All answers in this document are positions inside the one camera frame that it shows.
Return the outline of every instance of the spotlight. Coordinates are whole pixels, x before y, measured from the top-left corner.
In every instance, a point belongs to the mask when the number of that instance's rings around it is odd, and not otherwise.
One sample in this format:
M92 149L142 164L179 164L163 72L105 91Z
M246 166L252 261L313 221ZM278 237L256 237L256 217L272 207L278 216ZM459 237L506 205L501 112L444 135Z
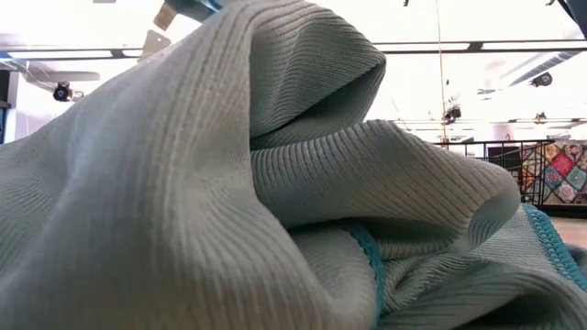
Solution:
M57 88L53 92L53 98L59 102L69 102L72 100L72 89L68 82L57 82Z
M57 82L57 88L53 92L53 98L59 102L78 101L83 97L83 92L74 91L68 82Z
M455 105L447 110L447 113L444 114L444 123L445 125L453 124L461 117L460 107Z
M530 83L531 85L533 85L534 87L539 87L539 86L550 86L550 84L552 83L552 75L548 72L546 73L542 73L540 74L538 77L532 79L532 82Z
M544 115L544 113L536 114L536 117L534 117L534 119L536 119L537 124L544 124L544 123L541 123L541 121L542 121L542 119L546 119L546 118L547 118L547 116Z

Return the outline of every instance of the wall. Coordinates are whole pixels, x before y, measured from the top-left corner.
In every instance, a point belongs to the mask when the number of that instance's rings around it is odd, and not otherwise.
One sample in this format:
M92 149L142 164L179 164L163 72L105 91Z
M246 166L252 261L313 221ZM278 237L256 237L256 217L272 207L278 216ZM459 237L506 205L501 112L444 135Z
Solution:
M26 82L20 73L11 74L9 103L13 108L6 114L5 143L34 133L72 105L55 101L50 92Z

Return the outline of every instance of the colorful quilt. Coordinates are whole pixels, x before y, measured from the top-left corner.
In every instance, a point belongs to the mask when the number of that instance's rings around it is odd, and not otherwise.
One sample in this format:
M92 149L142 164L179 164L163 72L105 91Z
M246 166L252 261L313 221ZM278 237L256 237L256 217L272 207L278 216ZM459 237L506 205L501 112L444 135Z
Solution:
M587 141L531 148L523 157L523 191L528 195L540 191L543 178L543 204L587 204Z

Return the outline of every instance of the teal stitched edge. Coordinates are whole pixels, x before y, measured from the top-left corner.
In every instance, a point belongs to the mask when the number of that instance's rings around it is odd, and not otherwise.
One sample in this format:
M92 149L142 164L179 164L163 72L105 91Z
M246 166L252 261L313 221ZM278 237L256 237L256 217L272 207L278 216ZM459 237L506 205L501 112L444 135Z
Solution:
M375 285L377 286L376 306L377 315L375 317L375 326L383 310L384 296L384 281L385 271L383 270L382 255L379 253L379 245L375 242L371 233L362 225L359 224L345 224L342 225L342 229L349 232L349 234L359 242L359 245L363 248L363 252L369 258L369 265L375 272Z
M522 207L550 263L562 277L574 281L583 291L587 292L587 278L570 255L548 215L532 205L523 204Z

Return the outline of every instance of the floor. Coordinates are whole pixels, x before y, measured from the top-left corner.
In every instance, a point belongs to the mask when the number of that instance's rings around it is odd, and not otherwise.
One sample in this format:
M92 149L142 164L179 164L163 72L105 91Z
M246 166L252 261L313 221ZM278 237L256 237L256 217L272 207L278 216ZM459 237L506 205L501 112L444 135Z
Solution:
M559 231L565 243L587 248L587 219L566 219L551 217L552 224Z

